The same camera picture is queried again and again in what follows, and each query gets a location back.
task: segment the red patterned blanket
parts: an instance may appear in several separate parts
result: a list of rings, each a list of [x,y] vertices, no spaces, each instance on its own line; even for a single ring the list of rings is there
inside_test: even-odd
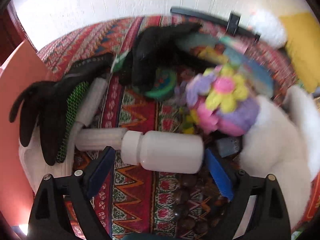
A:
[[[221,27],[196,18],[182,16],[151,16],[117,19],[75,30],[51,42],[39,51],[40,58],[59,78],[79,60],[108,51],[124,52],[131,48],[135,37],[146,27],[201,22],[202,31],[215,36]],[[275,81],[274,101],[281,103],[286,90],[296,81],[295,73],[278,51],[267,44],[239,37],[249,49],[246,56],[264,64]],[[180,125],[178,109],[170,100],[157,103],[145,101],[132,90],[122,87],[118,77],[109,75],[109,87],[92,127],[127,127],[129,130],[175,132]],[[74,169],[84,168],[98,152],[76,152]],[[101,223],[113,239],[121,239],[132,232],[156,233],[172,237],[193,239],[190,232],[178,232],[171,212],[173,191],[178,181],[175,174],[152,172],[141,166],[122,163],[117,153],[114,169],[107,176],[92,204]],[[210,198],[199,191],[192,194],[190,214],[197,220],[205,220],[210,208]],[[77,236],[84,237],[77,223],[72,205],[66,203],[70,220]]]

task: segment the small plastic bottle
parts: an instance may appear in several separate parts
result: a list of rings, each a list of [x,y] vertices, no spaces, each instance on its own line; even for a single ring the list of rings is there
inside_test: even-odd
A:
[[[224,158],[238,154],[242,151],[242,137],[225,137],[217,139],[213,143],[213,148]]]
[[[202,164],[204,143],[198,135],[170,132],[127,131],[121,145],[124,163],[150,171],[197,173]]]

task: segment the green mesh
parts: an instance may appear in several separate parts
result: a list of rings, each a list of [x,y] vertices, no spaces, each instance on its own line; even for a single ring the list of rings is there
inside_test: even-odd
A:
[[[79,107],[88,87],[89,87],[88,82],[79,83],[74,88],[73,92],[70,94],[70,96],[67,99],[68,110],[67,110],[67,114],[66,114],[66,131],[64,134],[64,138],[62,140],[62,144],[61,144],[60,149],[58,151],[58,155],[56,157],[57,163],[63,163],[66,156],[67,156],[67,144],[68,144],[68,139],[69,139],[69,133],[70,133],[72,125],[75,121],[78,107]]]

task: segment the plush toy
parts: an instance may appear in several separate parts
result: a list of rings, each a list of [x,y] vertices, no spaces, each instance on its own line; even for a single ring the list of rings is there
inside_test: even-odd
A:
[[[187,103],[191,117],[205,134],[220,130],[240,136],[255,123],[259,105],[245,78],[230,65],[207,69],[181,85],[176,90],[180,104]]]
[[[240,168],[254,177],[276,176],[293,229],[306,211],[311,181],[320,170],[320,115],[311,96],[298,86],[290,87],[284,100],[291,119],[264,96],[257,101],[260,112],[243,136]],[[254,203],[252,196],[234,238],[245,233]]]
[[[260,38],[274,49],[284,47],[288,40],[287,32],[280,20],[264,9],[258,9],[251,15],[248,27],[260,33]]]

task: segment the white plastic bottle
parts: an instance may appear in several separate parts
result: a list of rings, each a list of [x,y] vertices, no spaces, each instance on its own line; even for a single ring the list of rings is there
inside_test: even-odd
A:
[[[170,132],[127,131],[122,139],[121,159],[124,163],[146,170],[197,173],[204,156],[204,143],[198,135]]]

